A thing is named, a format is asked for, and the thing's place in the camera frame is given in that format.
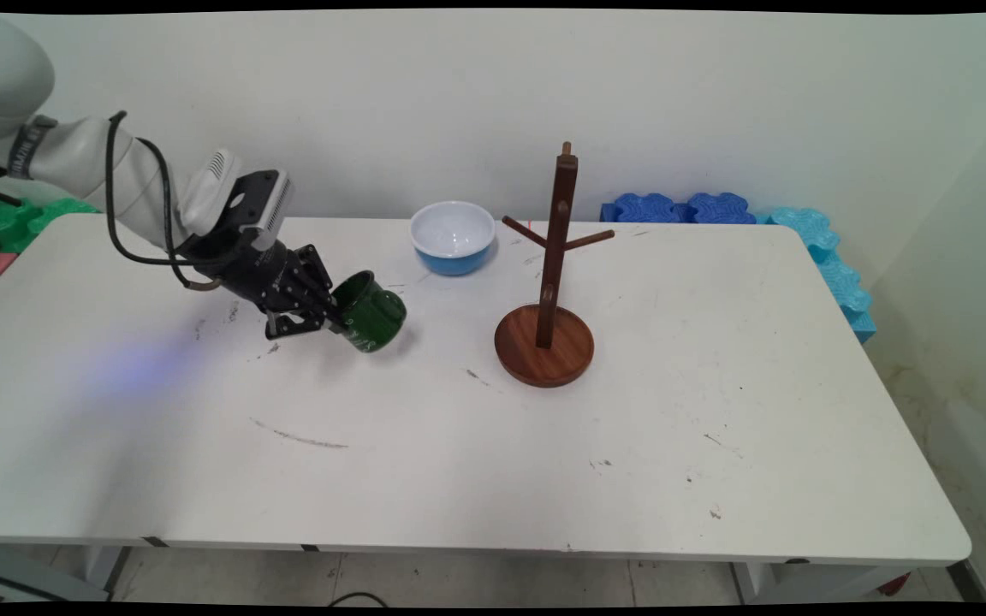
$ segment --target floor tile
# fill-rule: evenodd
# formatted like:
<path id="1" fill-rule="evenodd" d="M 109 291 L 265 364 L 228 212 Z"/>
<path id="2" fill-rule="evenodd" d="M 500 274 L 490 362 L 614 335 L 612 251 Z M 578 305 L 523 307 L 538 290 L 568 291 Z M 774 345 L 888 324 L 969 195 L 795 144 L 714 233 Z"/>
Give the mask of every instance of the floor tile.
<path id="1" fill-rule="evenodd" d="M 484 554 L 346 554 L 335 597 L 371 592 L 391 607 L 630 606 L 626 561 Z M 345 605 L 371 605 L 367 600 Z"/>
<path id="2" fill-rule="evenodd" d="M 339 554 L 133 548 L 113 601 L 325 605 Z"/>
<path id="3" fill-rule="evenodd" d="M 727 562 L 631 560 L 629 564 L 639 607 L 740 604 Z"/>

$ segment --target black cable on floor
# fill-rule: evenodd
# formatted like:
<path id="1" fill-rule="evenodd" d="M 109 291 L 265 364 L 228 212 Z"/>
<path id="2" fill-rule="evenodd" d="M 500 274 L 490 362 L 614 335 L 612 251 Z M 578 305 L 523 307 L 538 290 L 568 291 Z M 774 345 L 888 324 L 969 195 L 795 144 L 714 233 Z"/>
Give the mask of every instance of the black cable on floor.
<path id="1" fill-rule="evenodd" d="M 330 601 L 330 604 L 326 605 L 326 607 L 336 607 L 336 605 L 341 603 L 341 601 L 353 599 L 354 597 L 357 596 L 366 596 L 367 599 L 371 599 L 372 601 L 378 603 L 379 607 L 390 607 L 389 605 L 387 605 L 386 601 L 379 599 L 379 597 L 374 596 L 372 593 L 348 593 L 346 595 L 341 595 L 337 597 L 337 599 Z"/>

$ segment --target blue foam block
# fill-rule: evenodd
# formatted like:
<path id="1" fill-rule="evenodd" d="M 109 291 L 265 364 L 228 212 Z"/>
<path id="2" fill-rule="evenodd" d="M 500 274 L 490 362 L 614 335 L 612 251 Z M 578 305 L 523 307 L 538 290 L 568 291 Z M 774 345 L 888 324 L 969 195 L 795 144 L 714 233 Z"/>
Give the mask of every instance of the blue foam block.
<path id="1" fill-rule="evenodd" d="M 813 261 L 818 263 L 824 261 L 829 254 L 835 254 L 835 248 L 839 245 L 839 235 L 829 229 L 829 218 L 811 207 L 804 210 L 779 207 L 778 210 L 771 211 L 767 223 L 798 231 L 801 240 L 805 242 L 805 248 L 813 256 Z"/>
<path id="2" fill-rule="evenodd" d="M 688 200 L 695 208 L 699 225 L 755 225 L 756 217 L 748 214 L 748 202 L 732 192 L 713 196 L 700 192 Z"/>
<path id="3" fill-rule="evenodd" d="M 687 204 L 674 203 L 657 192 L 643 197 L 627 192 L 599 207 L 600 222 L 692 222 L 692 216 Z"/>
<path id="4" fill-rule="evenodd" d="M 866 340 L 873 338 L 873 335 L 877 333 L 877 326 L 873 324 L 873 319 L 870 318 L 869 312 L 862 312 L 862 315 L 850 323 L 850 329 L 854 330 L 854 335 L 858 337 L 858 341 L 865 344 Z"/>
<path id="5" fill-rule="evenodd" d="M 854 323 L 854 320 L 870 309 L 870 294 L 858 286 L 861 276 L 852 266 L 842 262 L 835 251 L 824 261 L 817 263 L 817 267 L 849 323 Z"/>

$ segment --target scuff mark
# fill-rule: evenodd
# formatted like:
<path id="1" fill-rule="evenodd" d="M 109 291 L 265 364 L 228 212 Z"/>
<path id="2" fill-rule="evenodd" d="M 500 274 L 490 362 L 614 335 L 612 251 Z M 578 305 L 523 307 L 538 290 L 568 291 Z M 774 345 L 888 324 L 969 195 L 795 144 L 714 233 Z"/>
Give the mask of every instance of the scuff mark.
<path id="1" fill-rule="evenodd" d="M 255 418 L 250 418 L 250 421 L 252 421 L 254 424 L 256 424 L 258 426 L 258 428 L 267 429 L 271 433 L 276 434 L 277 436 L 280 436 L 282 438 L 290 438 L 291 441 L 300 441 L 300 443 L 305 443 L 306 445 L 314 445 L 316 447 L 325 447 L 325 448 L 328 448 L 328 449 L 346 449 L 346 448 L 348 448 L 348 445 L 339 445 L 337 443 L 325 443 L 325 441 L 314 441 L 313 438 L 304 438 L 304 437 L 301 437 L 301 436 L 296 436 L 294 434 L 289 434 L 287 432 L 282 432 L 282 430 L 275 429 L 275 428 L 270 428 L 270 426 L 267 426 L 265 424 L 262 424 L 258 420 L 255 420 Z"/>
<path id="2" fill-rule="evenodd" d="M 132 572 L 132 577 L 129 577 L 128 582 L 124 584 L 125 592 L 124 596 L 121 597 L 121 601 L 128 599 L 129 596 L 132 596 L 133 592 L 136 592 L 136 588 L 132 585 L 132 582 L 136 581 L 136 576 L 140 574 L 140 569 L 142 568 L 144 568 L 144 561 L 141 560 L 140 564 L 136 566 L 136 570 Z"/>
<path id="3" fill-rule="evenodd" d="M 744 456 L 740 455 L 740 452 L 739 451 L 736 451 L 736 449 L 734 449 L 734 448 L 727 447 L 727 446 L 723 445 L 721 443 L 721 441 L 718 441 L 715 437 L 709 436 L 709 434 L 704 434 L 702 436 L 705 436 L 705 437 L 709 438 L 709 440 L 714 441 L 717 444 L 717 446 L 719 446 L 722 449 L 725 449 L 725 451 L 734 453 L 734 455 L 736 455 L 736 457 L 739 457 L 739 459 L 742 459 L 742 460 L 744 459 Z"/>
<path id="4" fill-rule="evenodd" d="M 487 382 L 485 382 L 485 381 L 482 381 L 482 377 L 474 374 L 474 371 L 473 370 L 467 370 L 466 373 L 468 375 L 470 375 L 471 378 L 477 378 L 478 379 L 478 382 L 482 383 L 482 385 L 485 385 L 485 387 L 489 387 L 490 384 L 487 383 Z"/>

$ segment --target tiled floor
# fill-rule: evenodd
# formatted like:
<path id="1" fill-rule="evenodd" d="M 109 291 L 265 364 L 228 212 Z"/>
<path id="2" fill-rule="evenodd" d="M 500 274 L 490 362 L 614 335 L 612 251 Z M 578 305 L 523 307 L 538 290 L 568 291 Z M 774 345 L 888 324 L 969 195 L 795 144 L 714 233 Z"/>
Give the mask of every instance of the tiled floor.
<path id="1" fill-rule="evenodd" d="M 82 549 L 28 547 L 33 558 L 81 574 Z M 503 557 L 480 554 L 325 554 L 301 551 L 134 548 L 113 601 L 325 605 L 349 592 L 401 606 L 665 606 L 739 604 L 728 564 Z M 894 597 L 961 601 L 944 569 L 920 569 Z M 346 605 L 373 605 L 366 599 Z"/>

